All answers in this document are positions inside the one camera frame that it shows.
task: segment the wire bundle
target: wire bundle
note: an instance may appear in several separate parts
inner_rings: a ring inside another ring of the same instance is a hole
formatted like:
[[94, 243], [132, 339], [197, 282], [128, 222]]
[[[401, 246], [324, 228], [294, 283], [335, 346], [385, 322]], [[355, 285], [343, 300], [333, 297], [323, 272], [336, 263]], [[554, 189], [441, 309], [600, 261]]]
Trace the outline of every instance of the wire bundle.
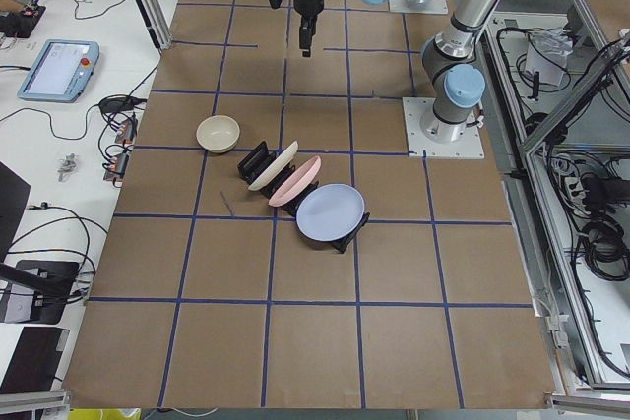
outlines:
[[[584, 74], [577, 80], [576, 84], [586, 77], [596, 61], [604, 57], [606, 54], [608, 55], [608, 59], [606, 60], [601, 73], [594, 79], [593, 84], [582, 95], [582, 97], [576, 100], [575, 105], [570, 113], [567, 114], [565, 119], [562, 120], [547, 136], [544, 144], [544, 156], [547, 175], [549, 176], [554, 192], [565, 211], [567, 221], [572, 228], [571, 249], [569, 251], [571, 273], [573, 274], [573, 278], [578, 288], [584, 311], [588, 315], [589, 328], [598, 350], [599, 357], [613, 372], [626, 379], [630, 379], [630, 372], [628, 369], [622, 369], [617, 366], [610, 359], [609, 353], [601, 344], [598, 328], [596, 326], [597, 319], [594, 314], [594, 309], [587, 297], [587, 291], [584, 289], [582, 280], [578, 274], [578, 265], [581, 261], [584, 261], [585, 266], [596, 277], [617, 283], [628, 280], [628, 278], [630, 278], [630, 251], [623, 241], [623, 229], [610, 215], [611, 211], [606, 212], [606, 210], [603, 210], [598, 212], [586, 212], [585, 209], [580, 206], [579, 202], [575, 202], [576, 196], [568, 193], [566, 187], [561, 185], [568, 175], [577, 177], [579, 181], [582, 181], [582, 178], [587, 174], [601, 176], [604, 178], [618, 178], [619, 176], [614, 169], [614, 163], [621, 159], [627, 159], [628, 157], [614, 156], [608, 162], [603, 162], [594, 154], [584, 151], [571, 151], [572, 154], [583, 158], [576, 161], [569, 157], [554, 154], [553, 152], [554, 147], [558, 143], [558, 136], [562, 133], [562, 129], [570, 127], [579, 120], [598, 94], [601, 94], [604, 91], [609, 94], [607, 89], [611, 84], [613, 84], [615, 68], [622, 61], [630, 57], [630, 48], [628, 48], [630, 41], [620, 45], [619, 43], [621, 41], [623, 40], [613, 41], [600, 50], [591, 60]], [[562, 162], [564, 162], [564, 165], [558, 166], [558, 163]], [[589, 168], [589, 171], [582, 172], [579, 166], [586, 166]]]
[[[121, 102], [124, 105], [121, 105], [120, 109], [126, 107], [128, 101], [134, 98], [131, 95], [126, 95], [125, 97], [126, 98]], [[138, 132], [138, 119], [136, 118], [136, 112], [133, 110], [131, 114], [120, 110], [112, 112], [103, 112], [101, 110], [101, 116], [105, 121], [105, 126], [98, 136], [97, 145], [98, 151], [104, 159], [102, 168], [109, 175], [113, 176], [113, 178], [111, 179], [113, 186], [120, 187], [117, 186], [117, 183], [122, 180], [125, 172], [124, 169], [119, 168], [118, 159], [121, 155], [131, 154], [131, 151], [133, 150], [133, 137], [135, 137]], [[132, 141], [127, 142], [123, 140], [120, 143], [113, 143], [111, 145], [103, 147], [102, 140], [107, 130], [111, 130], [118, 135], [123, 133], [127, 127], [131, 127], [130, 136], [132, 137]]]
[[[53, 220], [47, 221], [46, 223], [27, 231], [26, 233], [22, 234], [11, 243], [11, 246], [9, 248], [10, 251], [8, 251], [7, 254], [8, 255], [30, 255], [30, 254], [42, 254], [42, 253], [63, 253], [63, 254], [71, 254], [71, 255], [80, 256], [82, 259], [79, 261], [79, 274], [77, 276], [77, 279], [74, 280], [74, 282], [76, 282], [77, 284], [84, 285], [84, 287], [79, 287], [77, 290], [75, 290], [73, 293], [71, 293], [67, 297], [43, 296], [40, 299], [45, 304], [63, 304], [63, 305], [70, 305], [70, 304], [74, 304], [83, 300], [88, 295], [88, 287], [91, 284], [91, 281], [84, 280], [81, 277], [87, 275], [92, 278], [94, 277], [96, 273], [95, 262], [89, 256], [92, 238], [91, 238], [91, 234], [90, 234], [90, 231], [88, 230], [88, 226], [86, 225], [86, 223], [94, 225], [96, 228], [102, 230], [105, 234], [107, 234], [106, 228], [102, 226], [100, 223], [92, 220], [91, 218], [86, 218], [86, 217], [78, 215], [75, 211], [71, 209], [67, 209], [65, 207], [60, 207], [60, 206], [51, 206], [46, 202], [41, 203], [39, 206], [28, 206], [27, 210], [62, 210], [71, 214], [71, 216], [55, 218]], [[53, 225], [55, 223], [59, 223], [62, 221], [72, 221], [72, 220], [76, 220], [81, 224], [84, 234], [86, 235], [86, 247], [83, 251], [71, 250], [71, 249], [66, 249], [66, 248], [42, 248], [42, 249], [11, 251], [11, 248], [15, 247], [19, 242], [23, 241], [24, 239], [33, 235], [39, 230], [46, 228], [50, 225]], [[90, 265], [90, 270], [84, 271], [85, 264]], [[20, 292], [7, 290], [7, 289], [0, 290], [0, 293], [2, 294], [11, 293], [14, 296], [32, 297], [31, 294], [21, 294]]]

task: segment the blue tape grid line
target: blue tape grid line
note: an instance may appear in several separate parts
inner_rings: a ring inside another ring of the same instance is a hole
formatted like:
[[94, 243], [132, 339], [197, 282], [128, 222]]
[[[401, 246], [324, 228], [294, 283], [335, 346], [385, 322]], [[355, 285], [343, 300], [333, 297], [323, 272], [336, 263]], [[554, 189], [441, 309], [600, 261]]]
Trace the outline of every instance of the blue tape grid line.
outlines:
[[[350, 40], [349, 26], [347, 21], [347, 0], [344, 0], [344, 37], [346, 42], [346, 79], [347, 79], [347, 118], [349, 124], [349, 155], [350, 155], [350, 183], [354, 187], [356, 184], [356, 176], [354, 172], [354, 126], [352, 117], [352, 78], [350, 76]], [[352, 241], [352, 249], [354, 250], [354, 292], [356, 294], [356, 345], [358, 350], [358, 380], [361, 408], [365, 408], [367, 401], [365, 395], [365, 367], [363, 363], [363, 325], [361, 320], [361, 284], [359, 273], [359, 238]]]
[[[232, 27], [232, 22], [233, 22], [233, 18], [234, 18], [234, 10], [235, 10], [235, 4], [236, 4], [236, 0], [232, 0], [232, 6], [231, 6], [231, 10], [229, 13], [229, 21], [227, 23], [227, 32], [225, 33], [225, 41], [223, 43], [223, 52], [222, 52], [222, 57], [221, 57], [221, 61], [220, 61], [220, 70], [219, 70], [219, 77], [217, 79], [217, 90], [221, 89], [221, 77], [223, 74], [223, 67], [225, 64], [225, 55], [226, 55], [226, 51], [227, 51], [227, 46], [229, 45], [229, 34], [231, 31], [231, 27]], [[215, 115], [217, 112], [217, 103], [219, 101], [219, 96], [217, 94], [215, 94], [214, 97], [214, 103], [213, 103], [213, 109], [212, 109], [212, 115]], [[157, 402], [157, 405], [159, 405], [160, 407], [163, 406], [164, 404], [164, 397], [166, 394], [166, 386], [168, 385], [168, 374], [169, 374], [169, 370], [170, 370], [170, 360], [172, 358], [172, 352], [173, 352], [173, 347], [174, 347], [174, 342], [175, 342], [175, 336], [177, 333], [177, 324], [179, 321], [179, 309], [181, 307], [181, 299], [183, 296], [183, 292], [184, 292], [184, 283], [186, 280], [186, 272], [188, 269], [188, 262], [190, 260], [190, 251], [192, 248], [192, 242], [193, 242], [193, 236], [195, 233], [195, 225], [197, 222], [197, 213], [199, 210], [199, 204], [201, 202], [201, 193], [202, 193], [202, 189], [204, 186], [204, 176], [206, 174], [206, 166], [208, 164], [208, 152], [204, 151], [204, 158], [202, 161], [202, 166], [201, 166], [201, 170], [200, 170], [200, 176], [199, 176], [199, 182], [197, 185], [197, 195], [195, 197], [195, 207], [193, 210], [193, 214], [192, 214], [192, 218], [191, 218], [191, 222], [190, 222], [190, 231], [188, 232], [188, 241], [186, 243], [186, 253], [184, 255], [184, 264], [182, 266], [182, 270], [181, 270], [181, 275], [179, 278], [179, 288], [177, 291], [177, 301], [175, 302], [175, 311], [173, 314], [173, 322], [172, 322], [172, 326], [171, 326], [171, 330], [170, 330], [170, 338], [168, 341], [168, 350], [166, 351], [166, 361], [164, 363], [164, 371], [163, 371], [163, 375], [162, 375], [162, 381], [161, 381], [161, 388], [159, 390], [159, 400]]]
[[[115, 213], [116, 218], [184, 218], [197, 220], [249, 220], [249, 221], [271, 221], [273, 216], [231, 216], [231, 215], [188, 215], [181, 213]], [[278, 221], [295, 221], [292, 216], [278, 216]], [[390, 225], [462, 225], [462, 226], [512, 226], [509, 221], [458, 221], [458, 220], [386, 220], [372, 218], [367, 221], [368, 225], [390, 224]]]
[[[283, 91], [282, 93], [256, 93], [256, 92], [231, 92], [231, 91], [221, 91], [221, 77], [223, 72], [223, 67], [225, 63], [225, 55], [226, 51], [229, 47], [241, 47], [241, 48], [257, 48], [258, 45], [253, 44], [232, 44], [229, 43], [229, 36], [234, 16], [234, 11], [236, 7], [246, 7], [246, 8], [261, 8], [267, 9], [267, 6], [260, 5], [247, 5], [247, 4], [236, 4], [236, 0], [232, 0], [231, 4], [223, 4], [223, 3], [185, 3], [180, 2], [178, 5], [198, 5], [198, 6], [223, 6], [230, 7], [230, 16], [227, 27], [227, 32], [225, 36], [224, 43], [204, 43], [204, 42], [193, 42], [193, 41], [184, 41], [178, 40], [175, 42], [183, 43], [183, 44], [191, 44], [191, 45], [199, 45], [199, 46], [213, 46], [213, 47], [222, 47], [222, 58], [220, 63], [220, 73], [217, 83], [216, 90], [152, 90], [153, 93], [191, 93], [191, 94], [213, 94], [214, 95], [214, 103], [213, 103], [213, 114], [217, 112], [218, 100], [220, 95], [244, 95], [244, 96], [271, 96], [278, 97], [282, 100], [282, 112], [281, 112], [281, 125], [280, 125], [280, 136], [279, 136], [279, 149], [283, 145], [283, 137], [284, 137], [284, 113], [286, 106], [286, 97], [287, 97], [287, 57], [284, 59], [283, 66]], [[287, 47], [288, 47], [288, 38], [290, 32], [290, 12], [291, 5], [287, 7], [283, 7], [287, 11], [287, 25], [286, 25], [286, 37], [287, 37]], [[407, 26], [406, 16], [403, 15], [403, 25], [405, 30], [405, 39], [406, 39], [406, 51], [399, 51], [395, 49], [352, 49], [349, 47], [349, 33], [348, 33], [348, 12], [370, 12], [370, 13], [379, 13], [379, 11], [370, 10], [370, 9], [353, 9], [349, 8], [347, 5], [347, 0], [344, 0], [343, 8], [333, 8], [329, 10], [337, 10], [343, 11], [345, 16], [345, 48], [324, 48], [327, 51], [338, 51], [340, 53], [344, 53], [346, 55], [346, 75], [347, 75], [347, 95], [330, 95], [330, 94], [304, 94], [304, 93], [295, 93], [293, 96], [305, 96], [305, 97], [323, 97], [323, 98], [346, 98], [347, 99], [347, 113], [348, 113], [348, 122], [349, 122], [349, 151], [346, 150], [301, 150], [300, 152], [308, 152], [308, 153], [337, 153], [337, 154], [348, 154], [350, 157], [350, 177], [351, 184], [355, 185], [355, 169], [354, 169], [354, 157], [356, 155], [387, 155], [387, 156], [407, 156], [406, 152], [379, 152], [379, 151], [356, 151], [354, 150], [354, 139], [353, 139], [353, 127], [352, 127], [352, 102], [354, 100], [359, 99], [372, 99], [374, 97], [370, 95], [352, 95], [351, 93], [351, 77], [350, 77], [350, 54], [351, 52], [388, 52], [388, 53], [397, 53], [397, 54], [406, 54], [409, 60], [409, 78], [411, 80], [413, 93], [415, 92], [415, 84], [414, 84], [414, 76], [413, 76], [413, 66], [412, 66], [412, 55], [419, 53], [419, 51], [411, 50], [410, 48], [410, 37], [409, 30]], [[399, 97], [378, 97], [383, 99], [395, 99], [399, 100]], [[201, 149], [196, 147], [152, 147], [152, 146], [136, 146], [137, 149], [146, 149], [146, 150], [193, 150], [193, 151], [201, 151]], [[187, 218], [191, 219], [191, 227], [189, 232], [189, 237], [186, 246], [185, 252], [185, 261], [182, 268], [182, 273], [180, 276], [180, 284], [178, 288], [177, 297], [148, 297], [148, 298], [130, 298], [130, 297], [91, 297], [90, 300], [93, 302], [162, 302], [162, 303], [172, 303], [175, 305], [175, 311], [173, 316], [173, 323], [171, 327], [171, 334], [169, 339], [169, 346], [167, 350], [166, 361], [164, 365], [164, 372], [162, 377], [162, 384], [160, 389], [159, 401], [158, 405], [163, 406], [166, 386], [168, 381], [168, 371], [170, 367], [170, 362], [172, 358], [172, 351], [175, 342], [176, 332], [177, 332], [177, 322], [179, 317], [179, 309], [182, 304], [238, 304], [238, 305], [264, 305], [266, 306], [266, 317], [265, 317], [265, 338], [264, 338], [264, 360], [263, 360], [263, 379], [262, 379], [262, 389], [261, 389], [261, 406], [264, 407], [266, 405], [266, 397], [267, 397], [267, 377], [268, 377], [268, 363], [269, 363], [269, 348], [270, 348], [270, 327], [271, 327], [271, 316], [272, 316], [272, 307], [274, 305], [278, 306], [340, 306], [340, 307], [355, 307], [356, 309], [356, 323], [357, 323], [357, 347], [358, 347], [358, 367], [359, 367], [359, 386], [360, 386], [360, 403], [361, 408], [366, 407], [366, 388], [365, 388], [365, 375], [364, 375], [364, 360], [363, 360], [363, 341], [362, 341], [362, 326], [361, 326], [361, 308], [362, 307], [418, 307], [418, 308], [443, 308], [446, 324], [447, 324], [447, 332], [449, 338], [449, 347], [451, 351], [451, 357], [453, 362], [453, 370], [456, 381], [456, 389], [458, 395], [458, 401], [461, 408], [465, 407], [465, 399], [462, 390], [462, 384], [459, 374], [459, 367], [457, 362], [457, 355], [455, 350], [455, 341], [453, 335], [453, 329], [451, 324], [450, 317], [450, 309], [530, 309], [532, 304], [502, 304], [502, 303], [452, 303], [448, 301], [447, 293], [446, 293], [446, 285], [444, 280], [444, 272], [442, 269], [442, 262], [440, 257], [440, 248], [438, 241], [438, 232], [437, 227], [440, 225], [497, 225], [497, 226], [510, 226], [511, 222], [508, 221], [452, 221], [452, 220], [444, 220], [439, 221], [435, 219], [433, 202], [432, 202], [432, 194], [431, 194], [431, 186], [430, 186], [430, 178], [428, 173], [428, 166], [426, 162], [426, 156], [422, 159], [422, 165], [424, 167], [426, 186], [427, 186], [427, 198], [429, 202], [429, 210], [430, 210], [430, 219], [429, 220], [385, 220], [385, 219], [372, 219], [368, 222], [368, 224], [423, 224], [423, 225], [431, 225], [433, 230], [433, 239], [436, 253], [436, 260], [439, 270], [440, 276], [440, 284], [442, 290], [442, 301], [441, 302], [405, 302], [405, 301], [363, 301], [361, 299], [360, 294], [360, 273], [359, 273], [359, 240], [360, 235], [352, 242], [352, 247], [354, 250], [354, 276], [355, 276], [355, 300], [354, 301], [299, 301], [299, 300], [274, 300], [273, 299], [273, 277], [274, 277], [274, 262], [276, 255], [276, 239], [277, 239], [277, 227], [279, 221], [294, 221], [294, 218], [283, 217], [278, 215], [278, 211], [274, 210], [273, 215], [271, 216], [244, 216], [244, 217], [232, 217], [232, 216], [224, 216], [224, 215], [198, 215], [199, 204], [201, 199], [201, 192], [203, 188], [204, 176], [206, 167], [208, 164], [208, 153], [204, 151], [204, 158], [201, 167], [201, 175], [199, 178], [197, 196], [195, 200], [195, 207], [192, 215], [187, 214], [148, 214], [148, 213], [116, 213], [114, 216], [116, 217], [151, 217], [151, 218]], [[204, 299], [204, 298], [186, 298], [183, 297], [183, 289], [185, 276], [190, 256], [190, 251], [192, 247], [192, 241], [194, 236], [195, 224], [198, 219], [227, 219], [227, 220], [265, 220], [271, 221], [273, 223], [272, 226], [272, 243], [271, 243], [271, 252], [270, 252], [270, 268], [269, 268], [269, 276], [268, 276], [268, 291], [267, 298], [265, 300], [260, 299]]]
[[[286, 10], [286, 30], [284, 32], [285, 35], [285, 47], [288, 48], [289, 41], [289, 32], [290, 32], [290, 22], [291, 22], [291, 10], [290, 8]], [[281, 148], [283, 145], [283, 134], [284, 134], [284, 111], [286, 106], [286, 81], [287, 81], [287, 70], [288, 70], [288, 60], [287, 56], [284, 56], [284, 64], [283, 64], [283, 92], [282, 92], [282, 111], [280, 116], [280, 130], [278, 136], [278, 148]], [[276, 262], [276, 240], [278, 238], [278, 221], [279, 210], [274, 209], [274, 213], [272, 216], [272, 242], [271, 242], [271, 255], [269, 258], [269, 277], [267, 281], [267, 308], [265, 312], [265, 335], [264, 335], [264, 345], [263, 345], [263, 374], [262, 374], [262, 387], [260, 393], [260, 406], [265, 407], [267, 405], [267, 380], [268, 380], [268, 369], [269, 369], [269, 334], [271, 330], [271, 317], [272, 317], [272, 304], [273, 304], [273, 290], [274, 290], [274, 265]]]
[[462, 381], [460, 379], [460, 369], [457, 364], [457, 354], [455, 352], [455, 339], [453, 337], [453, 326], [451, 324], [451, 314], [449, 311], [448, 296], [446, 293], [446, 282], [442, 268], [442, 258], [440, 255], [440, 243], [438, 240], [437, 225], [435, 224], [435, 210], [433, 207], [433, 194], [431, 192], [431, 180], [429, 178], [429, 166], [426, 162], [426, 153], [422, 157], [422, 167], [424, 168], [424, 178], [426, 179], [426, 195], [429, 203], [429, 214], [431, 215], [431, 227], [433, 231], [433, 244], [435, 245], [435, 259], [437, 261], [438, 273], [440, 275], [440, 286], [442, 289], [442, 299], [444, 301], [444, 316], [446, 317], [446, 330], [449, 337], [449, 347], [451, 349], [451, 359], [453, 361], [453, 373], [455, 375], [455, 387], [457, 389], [458, 402], [460, 408], [465, 408], [464, 393], [462, 392]]
[[297, 307], [418, 307], [451, 309], [531, 309], [532, 304], [508, 304], [494, 302], [406, 302], [406, 301], [351, 301], [351, 300], [268, 300], [268, 299], [215, 299], [195, 297], [110, 297], [91, 296], [90, 302], [133, 302], [162, 304], [204, 304], [204, 305], [290, 305]]

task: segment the metal mounting plate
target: metal mounting plate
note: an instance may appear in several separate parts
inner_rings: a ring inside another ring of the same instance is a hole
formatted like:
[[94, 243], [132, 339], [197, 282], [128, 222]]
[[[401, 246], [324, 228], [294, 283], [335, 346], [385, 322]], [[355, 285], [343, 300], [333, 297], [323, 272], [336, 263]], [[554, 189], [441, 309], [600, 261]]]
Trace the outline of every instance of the metal mounting plate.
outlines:
[[408, 2], [407, 0], [390, 0], [390, 12], [447, 15], [449, 13], [449, 6], [446, 0], [429, 0], [423, 4]]
[[[462, 137], [448, 145], [436, 143], [426, 137], [420, 129], [420, 118], [424, 110], [433, 105], [432, 97], [405, 97], [405, 127], [410, 157], [442, 157], [449, 159], [483, 159], [483, 145], [477, 127], [467, 128]], [[469, 121], [474, 120], [471, 113]]]

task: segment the black monitor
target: black monitor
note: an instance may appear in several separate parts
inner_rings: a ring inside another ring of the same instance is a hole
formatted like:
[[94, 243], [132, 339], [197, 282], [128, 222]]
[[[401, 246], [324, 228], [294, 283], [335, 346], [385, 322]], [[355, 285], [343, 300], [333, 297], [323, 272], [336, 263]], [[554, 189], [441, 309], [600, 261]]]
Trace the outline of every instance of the black monitor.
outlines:
[[70, 294], [79, 264], [37, 260], [19, 261], [15, 268], [4, 264], [30, 191], [31, 186], [26, 181], [0, 162], [0, 280], [11, 284], [0, 300], [0, 316], [5, 318], [10, 292], [17, 294], [19, 287], [24, 287], [38, 294], [38, 297], [32, 297], [31, 321], [56, 324], [63, 314], [64, 304], [60, 302]]
[[31, 186], [0, 162], [0, 262], [7, 256], [27, 207]]

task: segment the white bowl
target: white bowl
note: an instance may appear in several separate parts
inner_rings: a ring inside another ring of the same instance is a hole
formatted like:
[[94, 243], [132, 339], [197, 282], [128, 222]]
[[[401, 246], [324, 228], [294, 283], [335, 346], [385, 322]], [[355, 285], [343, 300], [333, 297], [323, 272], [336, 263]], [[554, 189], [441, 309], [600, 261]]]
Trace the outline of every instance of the white bowl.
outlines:
[[207, 118], [197, 127], [197, 141], [206, 150], [214, 153], [228, 152], [236, 146], [240, 128], [238, 123], [226, 115]]

